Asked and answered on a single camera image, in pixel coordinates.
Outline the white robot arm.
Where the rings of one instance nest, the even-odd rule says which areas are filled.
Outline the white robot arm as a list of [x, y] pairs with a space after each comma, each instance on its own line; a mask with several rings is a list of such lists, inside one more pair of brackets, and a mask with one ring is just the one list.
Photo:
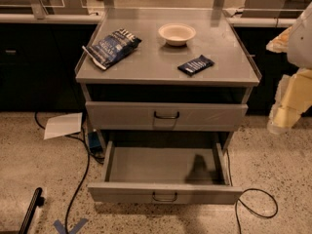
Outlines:
[[288, 62], [298, 68], [294, 75], [282, 76], [269, 113], [267, 130], [280, 135], [289, 131], [312, 106], [312, 3], [266, 49], [286, 53]]

